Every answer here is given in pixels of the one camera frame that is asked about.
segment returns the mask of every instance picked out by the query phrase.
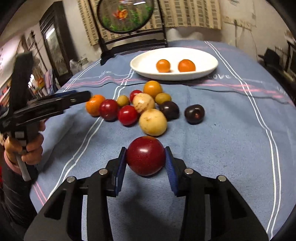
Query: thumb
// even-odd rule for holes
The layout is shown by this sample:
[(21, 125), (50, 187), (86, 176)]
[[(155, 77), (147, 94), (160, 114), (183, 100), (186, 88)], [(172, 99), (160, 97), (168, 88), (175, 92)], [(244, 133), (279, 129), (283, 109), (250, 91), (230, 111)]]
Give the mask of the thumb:
[(14, 152), (20, 153), (22, 151), (22, 146), (18, 140), (8, 137), (5, 141), (6, 153), (13, 154)]

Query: round frame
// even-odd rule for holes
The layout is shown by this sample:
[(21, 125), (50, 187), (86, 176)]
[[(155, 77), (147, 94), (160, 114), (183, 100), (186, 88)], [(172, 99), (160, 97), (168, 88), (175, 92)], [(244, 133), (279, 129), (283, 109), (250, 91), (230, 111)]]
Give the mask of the round frame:
[(140, 25), (139, 27), (137, 27), (137, 28), (135, 28), (135, 29), (133, 29), (133, 30), (129, 30), (129, 31), (125, 31), (125, 32), (117, 32), (117, 31), (111, 30), (111, 29), (109, 29), (109, 28), (106, 28), (106, 27), (104, 26), (104, 24), (102, 23), (101, 19), (99, 18), (99, 10), (100, 10), (100, 6), (101, 6), (102, 1), (103, 1), (103, 0), (100, 0), (99, 3), (98, 3), (98, 6), (97, 6), (97, 8), (96, 8), (96, 15), (97, 15), (97, 17), (98, 17), (98, 20), (99, 20), (99, 22), (100, 22), (100, 25), (101, 25), (103, 28), (105, 28), (106, 30), (108, 30), (109, 32), (111, 32), (111, 33), (115, 33), (115, 34), (130, 34), (130, 33), (133, 33), (133, 32), (135, 32), (135, 31), (139, 30), (140, 28), (144, 27), (144, 26), (146, 25), (146, 23), (149, 22), (149, 20), (150, 20), (151, 17), (152, 17), (152, 14), (153, 14), (153, 12), (154, 12), (154, 1), (152, 1), (152, 11), (149, 13), (147, 19), (143, 22), (142, 25)]

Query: black fruit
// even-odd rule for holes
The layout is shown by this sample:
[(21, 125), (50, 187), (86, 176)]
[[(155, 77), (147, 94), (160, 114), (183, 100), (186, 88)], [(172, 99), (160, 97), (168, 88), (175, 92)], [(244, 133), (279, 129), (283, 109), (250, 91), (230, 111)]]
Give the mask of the black fruit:
[(180, 116), (179, 107), (172, 101), (165, 101), (160, 104), (159, 110), (165, 115), (168, 121), (178, 119)]
[(184, 115), (188, 123), (196, 125), (203, 121), (205, 109), (199, 104), (191, 105), (185, 109)]

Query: hand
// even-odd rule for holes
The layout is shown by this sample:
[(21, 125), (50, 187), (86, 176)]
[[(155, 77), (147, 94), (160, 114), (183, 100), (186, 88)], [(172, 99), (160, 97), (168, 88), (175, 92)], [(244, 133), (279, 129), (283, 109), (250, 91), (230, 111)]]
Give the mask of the hand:
[[(40, 122), (39, 130), (45, 130), (44, 121)], [(38, 133), (37, 137), (30, 143), (27, 144), (26, 149), (27, 153), (22, 155), (22, 161), (26, 162), (28, 165), (35, 165), (41, 161), (41, 156), (43, 152), (42, 143), (44, 137), (42, 134)], [(5, 141), (5, 150), (7, 157), (14, 164), (17, 165), (17, 160), (15, 153), (20, 153), (22, 151), (22, 146), (18, 140), (8, 137)]]

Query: orange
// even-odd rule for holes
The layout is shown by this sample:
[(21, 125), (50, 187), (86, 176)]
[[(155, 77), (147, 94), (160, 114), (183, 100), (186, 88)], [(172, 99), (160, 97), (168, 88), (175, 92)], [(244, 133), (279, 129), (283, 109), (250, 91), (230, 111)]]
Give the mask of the orange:
[(170, 71), (170, 62), (166, 59), (161, 59), (156, 63), (156, 68), (160, 73), (167, 73)]
[(180, 72), (195, 71), (195, 64), (189, 59), (183, 59), (178, 64), (178, 70)]
[(94, 95), (90, 98), (89, 101), (85, 103), (85, 108), (91, 116), (100, 115), (100, 105), (105, 100), (105, 97), (102, 95)]
[(163, 89), (161, 85), (155, 80), (148, 81), (144, 85), (143, 93), (150, 95), (153, 99), (155, 99), (155, 97), (162, 92)]

